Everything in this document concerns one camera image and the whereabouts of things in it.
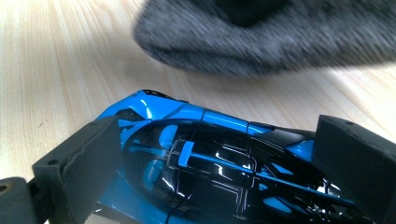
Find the blue toy car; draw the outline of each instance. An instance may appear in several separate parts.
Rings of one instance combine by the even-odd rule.
[[[138,91],[98,119],[114,115],[123,166],[99,215],[139,223],[373,223],[311,164],[313,132],[156,91]]]

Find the gray fabric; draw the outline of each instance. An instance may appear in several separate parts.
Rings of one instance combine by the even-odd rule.
[[[148,0],[134,39],[160,62],[239,76],[396,59],[396,0],[291,0],[249,28],[214,2]]]

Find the gray cloth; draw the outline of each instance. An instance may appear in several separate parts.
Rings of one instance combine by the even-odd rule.
[[[396,0],[291,0],[249,28],[215,0],[148,0],[134,39],[190,71],[248,76],[396,59]]]

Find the wood grain surface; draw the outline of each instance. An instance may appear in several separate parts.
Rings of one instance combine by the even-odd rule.
[[[186,73],[132,40],[144,3],[0,1],[0,178],[31,179],[31,164],[140,89],[290,128],[315,130],[318,115],[332,115],[396,141],[396,63],[253,78]]]

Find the car body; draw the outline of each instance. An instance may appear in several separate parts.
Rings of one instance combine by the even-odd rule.
[[[119,117],[123,166],[102,208],[140,223],[373,223],[311,164],[315,133],[138,91]]]

